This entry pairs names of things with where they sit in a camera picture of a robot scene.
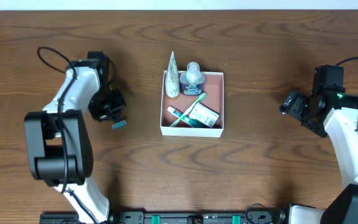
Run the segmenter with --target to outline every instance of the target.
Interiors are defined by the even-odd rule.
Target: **lid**
[[[169,106],[168,109],[167,109],[167,111],[168,111],[169,113],[173,113],[173,112],[175,111],[175,109],[174,109],[173,107]]]
[[[187,65],[186,79],[190,83],[194,83],[201,78],[200,66],[196,62],[190,62]]]

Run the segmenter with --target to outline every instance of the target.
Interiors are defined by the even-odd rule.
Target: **green connector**
[[[233,215],[233,224],[241,224],[241,217],[239,215]]]
[[[160,216],[159,215],[152,216],[152,224],[160,224]]]

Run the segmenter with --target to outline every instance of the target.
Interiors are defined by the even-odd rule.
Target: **toothpaste tube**
[[[178,111],[177,109],[175,109],[171,106],[168,107],[167,111],[169,113],[171,113],[172,115],[176,116],[177,118],[179,118],[183,114],[182,112]],[[181,120],[183,122],[185,122],[186,124],[188,124],[192,128],[208,128],[204,124],[201,124],[200,122],[198,122],[194,119],[191,119],[188,116],[184,116]]]

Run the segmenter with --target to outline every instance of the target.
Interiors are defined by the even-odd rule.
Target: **plastic bottle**
[[[187,71],[183,72],[179,78],[180,92],[186,96],[197,96],[202,94],[205,83],[205,75],[200,71],[200,66],[196,62],[187,65]]]

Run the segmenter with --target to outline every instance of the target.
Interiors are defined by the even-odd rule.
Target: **metal base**
[[[245,212],[216,213],[144,213],[121,212],[119,224],[251,224]],[[255,209],[248,211],[248,218],[255,224],[273,224],[274,209]],[[61,223],[79,224],[78,216],[73,213],[42,214],[40,224]],[[110,218],[108,223],[117,223]]]

